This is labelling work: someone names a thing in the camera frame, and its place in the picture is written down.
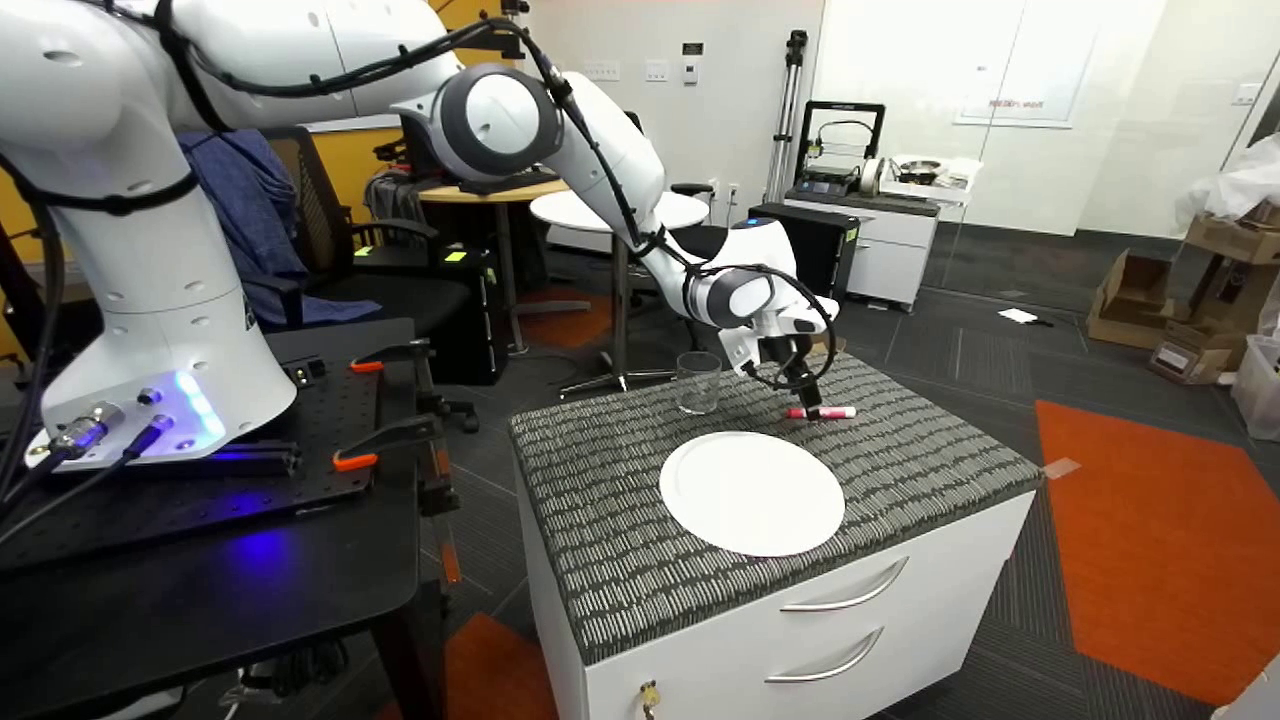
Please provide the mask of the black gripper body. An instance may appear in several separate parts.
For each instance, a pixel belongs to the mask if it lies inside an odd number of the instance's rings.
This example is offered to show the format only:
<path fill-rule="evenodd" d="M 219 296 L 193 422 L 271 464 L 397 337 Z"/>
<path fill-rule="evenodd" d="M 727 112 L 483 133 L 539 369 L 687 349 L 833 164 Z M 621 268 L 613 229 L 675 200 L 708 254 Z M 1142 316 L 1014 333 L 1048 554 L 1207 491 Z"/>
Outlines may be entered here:
<path fill-rule="evenodd" d="M 743 330 L 721 330 L 716 342 L 735 376 L 752 376 L 767 387 L 809 387 L 835 359 L 835 316 L 835 301 L 801 301 L 760 312 Z"/>

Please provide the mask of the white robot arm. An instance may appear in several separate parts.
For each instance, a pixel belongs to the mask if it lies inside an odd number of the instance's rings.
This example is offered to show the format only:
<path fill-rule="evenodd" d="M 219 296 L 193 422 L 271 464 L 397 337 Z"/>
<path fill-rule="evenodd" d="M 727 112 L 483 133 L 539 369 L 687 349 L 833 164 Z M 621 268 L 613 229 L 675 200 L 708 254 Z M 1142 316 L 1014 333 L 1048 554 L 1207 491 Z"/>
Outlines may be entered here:
<path fill-rule="evenodd" d="M 407 112 L 459 180 L 552 167 L 710 330 L 724 365 L 818 402 L 812 342 L 835 303 L 794 279 L 781 224 L 683 254 L 653 142 L 587 78 L 459 64 L 425 0 L 0 0 L 0 158 L 70 246 L 102 333 L 39 394 L 33 468 L 202 462 L 297 405 L 247 316 L 188 128 L 291 128 Z"/>

